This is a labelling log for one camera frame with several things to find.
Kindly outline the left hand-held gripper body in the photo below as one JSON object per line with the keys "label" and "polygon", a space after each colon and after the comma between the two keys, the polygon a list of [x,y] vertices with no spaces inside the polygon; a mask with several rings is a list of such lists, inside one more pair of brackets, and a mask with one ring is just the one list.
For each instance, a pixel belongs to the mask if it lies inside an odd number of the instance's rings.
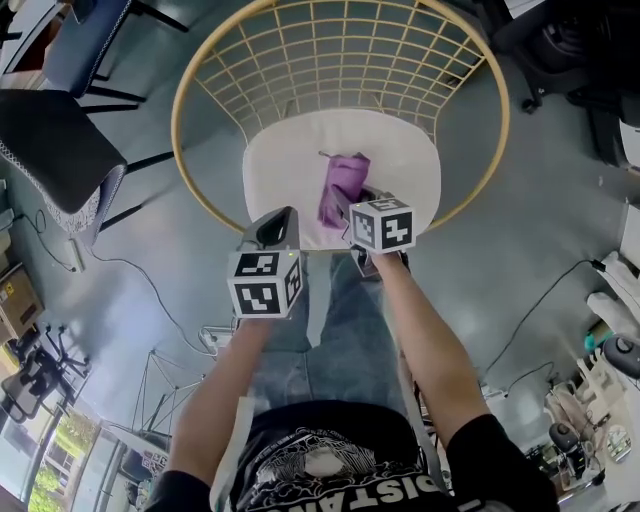
{"label": "left hand-held gripper body", "polygon": [[239,319],[289,316],[302,288],[297,210],[273,210],[249,226],[228,258],[227,284]]}

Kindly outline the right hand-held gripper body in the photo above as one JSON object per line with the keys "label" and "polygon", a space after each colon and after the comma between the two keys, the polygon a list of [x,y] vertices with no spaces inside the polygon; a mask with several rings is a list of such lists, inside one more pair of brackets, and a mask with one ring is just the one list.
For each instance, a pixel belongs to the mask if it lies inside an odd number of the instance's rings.
{"label": "right hand-held gripper body", "polygon": [[415,209],[390,192],[367,186],[362,188],[358,200],[349,200],[349,222],[343,240],[349,244],[361,275],[378,273],[372,255],[395,254],[408,268],[406,251],[416,245]]}

